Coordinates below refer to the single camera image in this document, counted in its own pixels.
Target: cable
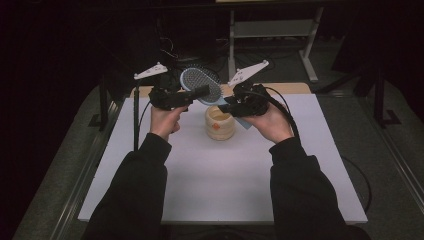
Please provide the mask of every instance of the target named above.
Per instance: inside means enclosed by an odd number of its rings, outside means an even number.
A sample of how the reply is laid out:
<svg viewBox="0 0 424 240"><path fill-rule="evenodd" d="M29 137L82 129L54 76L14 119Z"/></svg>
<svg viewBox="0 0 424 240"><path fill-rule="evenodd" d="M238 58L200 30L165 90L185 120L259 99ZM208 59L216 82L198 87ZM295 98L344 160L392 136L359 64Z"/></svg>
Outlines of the cable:
<svg viewBox="0 0 424 240"><path fill-rule="evenodd" d="M273 97L268 97L268 96L262 95L260 93L252 92L252 91L245 91L243 93L247 94L247 95L255 95L255 96L264 98L264 99L268 100L268 102L270 102L276 108L278 108L278 110L280 110L283 113L283 115L287 118L287 121L289 122L289 124L290 124L290 126L293 130L294 136L297 137L300 141L299 130L297 128L296 122L293 119L293 116L288 112L288 110L283 105L281 105L280 102L275 100Z"/></svg>
<svg viewBox="0 0 424 240"><path fill-rule="evenodd" d="M371 202L372 202L371 184L370 184L367 176L365 175L365 173L355 163L353 163L351 160L349 160L347 157L345 157L343 155L341 155L341 157L342 157L343 160L345 160L346 162L350 163L352 166L354 166L359 171L359 173L364 178L365 183L367 184L367 188L368 188L368 201L367 201L367 204L364 207L364 211L365 211L365 213L367 213L368 210L369 210L369 208L370 208L370 206L371 206Z"/></svg>
<svg viewBox="0 0 424 240"><path fill-rule="evenodd" d="M141 121L143 120L144 113L146 112L146 109L147 109L147 107L148 107L149 105L150 105L150 100L149 100L149 102L146 104L146 107L144 107L143 113L141 114L140 121L138 122L138 131L140 131Z"/></svg>
<svg viewBox="0 0 424 240"><path fill-rule="evenodd" d="M289 112L291 114L289 105L287 104L286 99L284 99L284 97L283 97L283 95L281 95L281 93L279 93L277 90L275 90L274 88L271 88L271 87L265 87L265 89L269 89L269 90L277 93L278 96L280 96L280 98L283 99L283 102L284 102L284 104L286 105L286 108L287 108L287 112Z"/></svg>

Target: black sleeve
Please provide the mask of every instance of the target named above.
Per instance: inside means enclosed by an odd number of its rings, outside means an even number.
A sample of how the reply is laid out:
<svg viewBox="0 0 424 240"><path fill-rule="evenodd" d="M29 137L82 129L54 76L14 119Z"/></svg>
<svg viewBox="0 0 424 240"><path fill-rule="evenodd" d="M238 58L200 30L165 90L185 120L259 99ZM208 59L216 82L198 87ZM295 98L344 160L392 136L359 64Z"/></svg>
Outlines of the black sleeve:
<svg viewBox="0 0 424 240"><path fill-rule="evenodd" d="M297 138L270 149L271 197L278 239L350 239L336 192Z"/></svg>
<svg viewBox="0 0 424 240"><path fill-rule="evenodd" d="M171 145L148 133L119 166L94 210L83 239L155 239L162 219Z"/></svg>

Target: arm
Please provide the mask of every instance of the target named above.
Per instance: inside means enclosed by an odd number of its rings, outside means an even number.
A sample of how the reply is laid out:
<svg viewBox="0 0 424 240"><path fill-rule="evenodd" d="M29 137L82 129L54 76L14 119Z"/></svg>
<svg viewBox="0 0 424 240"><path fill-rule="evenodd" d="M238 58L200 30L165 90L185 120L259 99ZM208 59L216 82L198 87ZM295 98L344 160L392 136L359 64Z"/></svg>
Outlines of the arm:
<svg viewBox="0 0 424 240"><path fill-rule="evenodd" d="M94 210L83 239L155 239L162 219L171 151L169 135L179 130L186 108L152 107L150 133L139 150L124 158L105 196Z"/></svg>
<svg viewBox="0 0 424 240"><path fill-rule="evenodd" d="M244 118L268 140L271 198L278 239L349 239L337 196L315 156L307 156L283 114L270 105L263 116Z"/></svg>

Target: white table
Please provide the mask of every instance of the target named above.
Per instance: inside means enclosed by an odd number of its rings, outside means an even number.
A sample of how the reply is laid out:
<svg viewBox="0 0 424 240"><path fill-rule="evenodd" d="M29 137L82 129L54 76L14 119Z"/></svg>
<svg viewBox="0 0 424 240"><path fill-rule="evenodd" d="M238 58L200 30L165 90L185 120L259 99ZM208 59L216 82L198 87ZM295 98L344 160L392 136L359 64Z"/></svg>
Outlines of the white table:
<svg viewBox="0 0 424 240"><path fill-rule="evenodd" d="M285 98L297 122L302 145L316 155L333 184L340 211L348 224L367 222L316 96L288 94ZM141 110L147 103L140 100ZM255 128L237 124L227 141L210 139L204 128L207 106L195 101L179 121L181 130L170 136L173 148L165 165L168 182L162 223L272 224L269 188L273 145ZM125 155L133 147L133 99L126 99L78 219L88 221L110 185ZM146 111L140 142L149 130Z"/></svg>

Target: hand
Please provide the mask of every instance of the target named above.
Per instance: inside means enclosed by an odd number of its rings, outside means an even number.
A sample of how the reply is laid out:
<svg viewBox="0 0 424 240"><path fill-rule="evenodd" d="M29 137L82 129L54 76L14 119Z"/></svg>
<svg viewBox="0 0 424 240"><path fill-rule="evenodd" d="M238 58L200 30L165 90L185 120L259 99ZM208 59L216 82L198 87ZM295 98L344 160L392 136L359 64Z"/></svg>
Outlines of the hand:
<svg viewBox="0 0 424 240"><path fill-rule="evenodd" d="M168 141L169 134L180 130L178 120L180 114L187 109L188 106L175 108L171 111L162 110L160 108L151 108L150 132Z"/></svg>
<svg viewBox="0 0 424 240"><path fill-rule="evenodd" d="M264 115L242 117L242 119L251 123L264 138L274 143L294 136L286 117L272 104L269 104L268 111Z"/></svg>

